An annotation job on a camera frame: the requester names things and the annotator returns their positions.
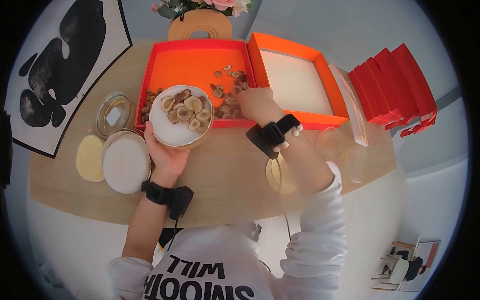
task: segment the stack of red boxes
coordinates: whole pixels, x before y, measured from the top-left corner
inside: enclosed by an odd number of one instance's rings
[[[437,105],[405,44],[392,52],[383,49],[348,75],[368,122],[384,125],[389,130],[420,117],[420,124],[404,130],[401,137],[435,124]]]

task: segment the white sweatshirt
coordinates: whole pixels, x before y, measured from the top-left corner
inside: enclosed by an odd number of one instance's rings
[[[111,261],[113,299],[334,299],[347,242],[341,178],[338,168],[333,171],[334,182],[312,197],[300,217],[301,232],[292,235],[280,261],[282,278],[259,261],[258,244],[236,229],[186,228],[155,268],[133,257]]]

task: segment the hand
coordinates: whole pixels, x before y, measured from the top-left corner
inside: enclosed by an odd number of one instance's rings
[[[144,137],[148,152],[155,163],[151,181],[164,188],[173,188],[185,169],[190,150],[172,149],[157,142],[150,121],[146,123]]]
[[[254,120],[261,127],[278,122],[284,116],[280,106],[273,100],[273,91],[269,87],[249,88],[238,95],[242,115]]]

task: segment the person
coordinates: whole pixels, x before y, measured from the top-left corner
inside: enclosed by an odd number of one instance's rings
[[[262,127],[285,116],[270,88],[242,91],[238,101],[242,114]],[[157,143],[150,122],[144,137],[156,165],[150,180],[174,188],[189,151]],[[338,168],[317,155],[305,132],[281,153],[310,201],[300,217],[301,232],[291,236],[286,259],[280,261],[282,278],[274,277],[259,260],[258,243],[229,226],[185,228],[154,267],[167,207],[144,195],[130,220],[122,256],[107,266],[113,299],[334,299],[348,252],[341,177],[332,171]]]
[[[417,275],[422,275],[425,273],[425,270],[427,270],[427,266],[423,264],[423,259],[421,257],[414,256],[412,257],[412,260],[408,260],[408,251],[407,250],[402,250],[402,251],[395,251],[396,248],[393,247],[393,249],[390,251],[390,255],[400,255],[402,259],[408,261],[410,264],[408,266],[408,271],[407,274],[405,275],[405,278],[403,279],[403,282],[411,281],[417,277]],[[388,272],[389,274],[392,273],[392,270],[386,265],[384,267],[384,270],[382,274],[385,272]]]

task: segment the wooden table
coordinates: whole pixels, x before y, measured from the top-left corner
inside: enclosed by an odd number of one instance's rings
[[[123,91],[138,101],[144,70],[152,43],[134,46],[103,75],[84,100],[73,118],[56,159],[36,153],[30,159],[30,193],[33,199],[85,218],[117,224],[128,224],[142,197],[141,192],[124,195],[112,190],[105,181],[83,180],[76,170],[76,153],[80,141],[95,131],[95,120],[104,97]],[[192,150],[179,185],[194,192],[192,203],[179,227],[229,224],[235,221],[260,220],[284,212],[302,209],[305,202],[298,192],[278,194],[265,176],[268,158],[246,137],[247,128],[214,129],[208,139]],[[339,152],[354,147],[350,123],[336,130]],[[343,176],[343,194],[354,191],[396,169],[390,132],[369,124],[371,146],[366,148],[366,182],[355,184],[348,178],[345,162],[337,162]],[[312,143],[318,131],[304,131]],[[172,227],[167,218],[166,227]]]

